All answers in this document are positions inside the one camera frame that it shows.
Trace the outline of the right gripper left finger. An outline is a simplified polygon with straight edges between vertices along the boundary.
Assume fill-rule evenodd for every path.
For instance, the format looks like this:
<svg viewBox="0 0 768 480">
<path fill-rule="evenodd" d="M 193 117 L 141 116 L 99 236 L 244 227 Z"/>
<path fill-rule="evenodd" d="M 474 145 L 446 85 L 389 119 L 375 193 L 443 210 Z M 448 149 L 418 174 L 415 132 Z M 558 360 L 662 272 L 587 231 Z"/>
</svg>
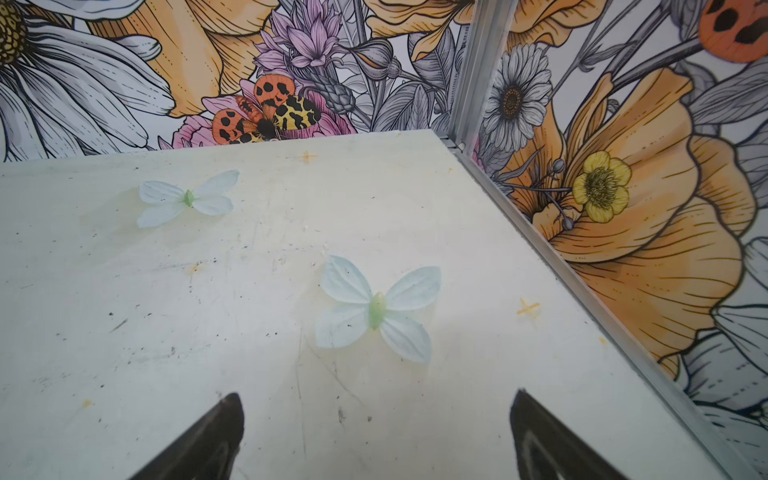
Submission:
<svg viewBox="0 0 768 480">
<path fill-rule="evenodd" d="M 241 398 L 233 392 L 137 471 L 131 480 L 227 480 L 239 453 L 244 431 L 245 415 Z"/>
</svg>

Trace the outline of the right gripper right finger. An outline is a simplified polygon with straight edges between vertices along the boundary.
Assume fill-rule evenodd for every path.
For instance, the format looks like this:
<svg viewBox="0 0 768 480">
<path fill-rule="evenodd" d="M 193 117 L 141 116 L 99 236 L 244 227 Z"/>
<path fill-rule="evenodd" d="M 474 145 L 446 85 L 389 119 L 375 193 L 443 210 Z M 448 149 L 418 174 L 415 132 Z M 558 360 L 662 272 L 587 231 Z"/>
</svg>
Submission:
<svg viewBox="0 0 768 480">
<path fill-rule="evenodd" d="M 516 392 L 509 421 L 523 480 L 627 479 L 524 389 Z"/>
</svg>

